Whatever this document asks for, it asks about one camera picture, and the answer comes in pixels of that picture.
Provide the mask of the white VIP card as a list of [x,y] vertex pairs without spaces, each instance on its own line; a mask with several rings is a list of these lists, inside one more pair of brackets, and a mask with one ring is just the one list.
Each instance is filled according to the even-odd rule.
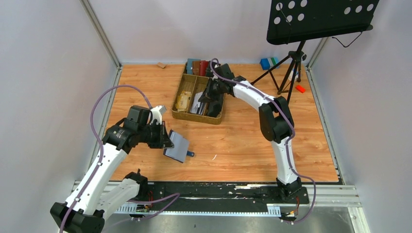
[[193,97],[193,103],[190,112],[197,113],[198,108],[200,107],[201,103],[199,102],[199,98],[202,96],[202,92],[196,93]]

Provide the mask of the dark blue card holder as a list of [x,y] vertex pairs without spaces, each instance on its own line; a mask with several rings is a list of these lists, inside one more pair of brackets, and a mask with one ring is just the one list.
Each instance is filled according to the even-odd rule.
[[176,160],[180,163],[184,163],[187,157],[194,157],[195,153],[189,151],[189,141],[176,131],[170,130],[169,138],[173,143],[173,148],[166,148],[163,151],[163,155]]

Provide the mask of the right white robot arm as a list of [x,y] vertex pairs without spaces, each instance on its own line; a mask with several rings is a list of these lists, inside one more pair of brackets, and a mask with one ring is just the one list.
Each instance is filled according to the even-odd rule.
[[244,77],[235,76],[228,64],[220,65],[217,60],[208,63],[207,71],[212,75],[199,101],[213,102],[228,94],[248,103],[258,112],[261,133],[271,143],[275,154],[279,196],[283,200],[293,198],[302,183],[292,157],[295,130],[287,100],[260,91]]

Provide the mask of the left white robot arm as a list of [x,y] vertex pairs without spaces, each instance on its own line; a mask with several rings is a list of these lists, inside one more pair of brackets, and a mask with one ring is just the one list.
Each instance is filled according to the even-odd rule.
[[151,149],[174,147],[162,119],[165,112],[164,105],[154,108],[134,105],[127,117],[107,129],[100,141],[100,154],[78,187],[50,210],[60,232],[100,233],[106,220],[127,201],[141,199],[147,204],[148,179],[139,171],[127,174],[110,192],[103,191],[114,171],[139,143]]

